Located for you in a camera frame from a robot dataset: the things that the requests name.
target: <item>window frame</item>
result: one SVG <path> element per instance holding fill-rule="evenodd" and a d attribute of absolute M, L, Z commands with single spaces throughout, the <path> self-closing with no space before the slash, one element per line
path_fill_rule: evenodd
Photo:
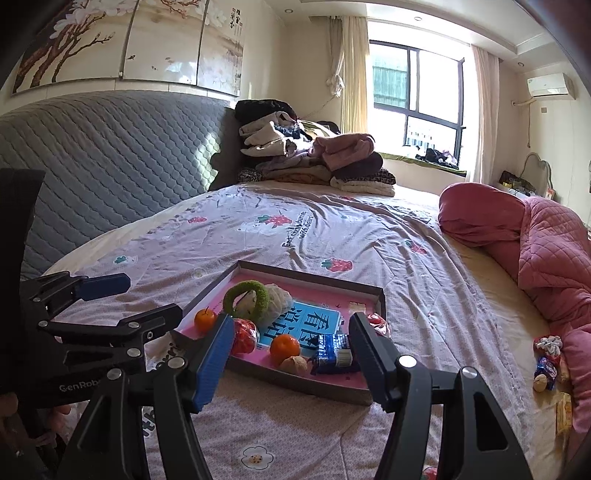
<path fill-rule="evenodd" d="M 389 110 L 391 112 L 403 113 L 406 115 L 406 120 L 404 122 L 404 145 L 406 145 L 408 141 L 408 117 L 412 116 L 413 118 L 418 118 L 420 120 L 425 120 L 427 122 L 431 122 L 434 124 L 443 125 L 444 127 L 453 128 L 456 131 L 456 144 L 454 146 L 453 156 L 456 157 L 458 164 L 460 163 L 460 152 L 462 149 L 462 132 L 466 128 L 464 127 L 464 61 L 465 59 L 456 60 L 451 59 L 457 62 L 457 79 L 458 79 L 458 119 L 457 123 L 450 122 L 449 120 L 444 120 L 443 118 L 438 118 L 436 116 L 427 115 L 426 113 L 421 113 L 419 109 L 420 104 L 420 94 L 421 94 L 421 61 L 419 53 L 421 51 L 429 51 L 423 48 L 416 48 L 416 47 L 409 47 L 408 45 L 401 45 L 398 43 L 387 42 L 383 40 L 369 40 L 370 44 L 374 45 L 382 45 L 385 47 L 393 47 L 393 48 L 400 48 L 402 50 L 407 51 L 407 72 L 408 72 L 408 81 L 407 81 L 407 97 L 406 97 L 406 106 L 405 108 L 393 105 L 387 105 L 386 103 L 378 103 L 374 102 L 374 108 L 379 110 Z M 410 53 L 411 51 L 415 51 L 417 53 L 417 101 L 416 101 L 416 110 L 410 109 L 410 86 L 411 86 L 411 70 L 410 70 Z M 436 55 L 440 55 L 445 57 L 445 55 L 441 55 L 440 53 L 430 52 Z"/>

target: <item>metal screw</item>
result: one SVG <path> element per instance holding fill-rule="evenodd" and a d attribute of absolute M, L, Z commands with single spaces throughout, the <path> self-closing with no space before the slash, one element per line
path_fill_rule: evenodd
<path fill-rule="evenodd" d="M 107 372 L 107 378 L 109 380 L 117 380 L 121 376 L 121 370 L 119 368 L 112 368 Z"/>
<path fill-rule="evenodd" d="M 406 368 L 412 368 L 417 364 L 417 360 L 410 355 L 403 355 L 398 359 L 398 363 Z"/>
<path fill-rule="evenodd" d="M 464 375 L 466 378 L 476 378 L 478 376 L 478 372 L 475 368 L 464 367 L 462 368 L 462 375 Z"/>
<path fill-rule="evenodd" d="M 168 361 L 170 368 L 181 368 L 184 366 L 184 358 L 182 356 L 174 356 Z"/>
<path fill-rule="evenodd" d="M 127 354 L 129 356 L 140 356 L 142 352 L 139 351 L 139 348 L 130 348 L 127 350 Z"/>

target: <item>window sill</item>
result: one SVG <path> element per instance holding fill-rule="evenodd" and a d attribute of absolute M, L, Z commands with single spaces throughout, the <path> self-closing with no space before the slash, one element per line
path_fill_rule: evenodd
<path fill-rule="evenodd" d="M 441 165 L 436 165 L 434 163 L 430 163 L 430 162 L 424 161 L 424 160 L 418 160 L 416 158 L 404 157 L 402 155 L 392 155 L 390 153 L 381 153 L 381 152 L 379 152 L 379 154 L 382 155 L 382 158 L 385 158 L 386 160 L 403 161 L 405 163 L 413 163 L 415 165 L 418 165 L 419 167 L 435 168 L 436 170 L 443 170 L 443 171 L 446 171 L 448 173 L 452 173 L 452 174 L 457 175 L 458 177 L 462 177 L 462 178 L 466 178 L 466 175 L 467 175 L 466 170 L 456 170 L 455 168 L 443 167 Z"/>

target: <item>bedsheet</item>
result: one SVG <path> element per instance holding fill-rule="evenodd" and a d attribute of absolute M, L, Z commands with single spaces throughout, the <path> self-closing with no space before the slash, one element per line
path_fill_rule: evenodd
<path fill-rule="evenodd" d="M 238 259 L 378 285 L 386 293 L 387 320 L 399 350 L 432 368 L 474 365 L 516 431 L 535 478 L 556 478 L 555 399 L 549 393 L 535 403 L 524 381 L 535 367 L 531 338 L 547 330 L 531 302 L 515 292 L 492 259 L 442 237 L 438 197 L 402 187 L 393 199 L 341 193 L 274 182 L 240 185 L 104 234 L 51 271 L 124 271 L 132 288 L 114 298 L 77 303 L 57 320 L 113 324 L 172 301 L 184 306 Z M 471 270 L 483 277 L 486 296 L 457 251 L 469 266 L 480 265 Z M 490 264 L 481 268 L 486 259 Z M 501 294 L 495 298 L 496 283 Z M 175 349 L 168 336 L 150 342 L 148 367 L 170 351 Z M 81 413 L 82 408 L 73 410 L 70 429 Z M 436 464 L 440 436 L 441 409 L 434 407 L 434 413 L 427 465 Z M 157 432 L 148 420 L 144 435 L 152 476 L 163 478 Z M 194 425 L 214 478 L 368 479 L 391 420 L 376 404 L 335 403 L 226 372 Z M 253 451 L 249 448 L 259 447 L 273 460 L 255 472 L 241 460 Z"/>

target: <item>curtain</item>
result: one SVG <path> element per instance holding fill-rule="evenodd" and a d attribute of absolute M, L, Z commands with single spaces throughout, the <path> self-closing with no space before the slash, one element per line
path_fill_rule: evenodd
<path fill-rule="evenodd" d="M 496 153 L 496 133 L 499 119 L 499 59 L 486 50 L 472 45 L 478 83 L 478 147 L 469 181 L 489 184 Z"/>
<path fill-rule="evenodd" d="M 340 97 L 345 84 L 340 76 L 343 69 L 343 21 L 340 18 L 329 18 L 329 50 L 332 67 L 331 76 L 326 80 L 333 97 Z"/>
<path fill-rule="evenodd" d="M 343 17 L 343 133 L 368 131 L 368 21 L 364 17 Z"/>

